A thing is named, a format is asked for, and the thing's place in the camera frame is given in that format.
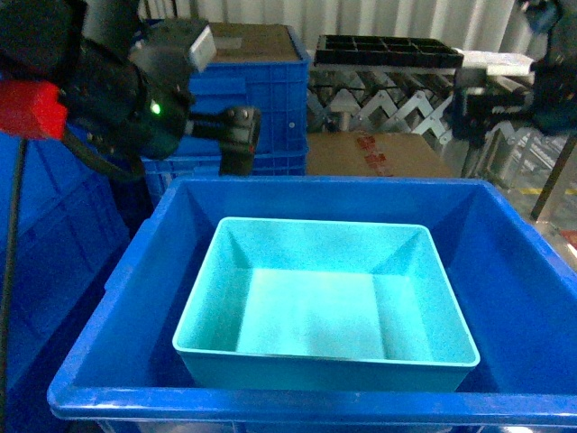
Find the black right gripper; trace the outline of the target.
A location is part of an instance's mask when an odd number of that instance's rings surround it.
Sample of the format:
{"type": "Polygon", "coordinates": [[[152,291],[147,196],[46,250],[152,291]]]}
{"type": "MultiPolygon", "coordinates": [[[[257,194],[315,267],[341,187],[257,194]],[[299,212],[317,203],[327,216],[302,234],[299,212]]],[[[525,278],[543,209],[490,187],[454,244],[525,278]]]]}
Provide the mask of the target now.
{"type": "Polygon", "coordinates": [[[542,134],[576,131],[576,65],[540,60],[530,67],[531,86],[507,85],[486,69],[460,68],[453,78],[450,125],[453,137],[482,144],[497,124],[522,121],[542,134]]]}

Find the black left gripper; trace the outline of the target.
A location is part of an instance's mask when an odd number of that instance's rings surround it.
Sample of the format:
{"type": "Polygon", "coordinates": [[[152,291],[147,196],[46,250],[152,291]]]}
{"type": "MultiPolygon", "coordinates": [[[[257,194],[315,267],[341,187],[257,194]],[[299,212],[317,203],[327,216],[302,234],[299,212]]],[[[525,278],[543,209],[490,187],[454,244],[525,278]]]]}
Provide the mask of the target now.
{"type": "Polygon", "coordinates": [[[193,111],[189,79],[216,55],[205,19],[167,19],[149,27],[116,60],[85,40],[63,88],[69,124],[62,144],[89,169],[113,180],[139,180],[144,159],[165,160],[187,138],[218,143],[220,175],[252,172],[261,129],[261,111],[229,106],[216,114],[193,111]]]}

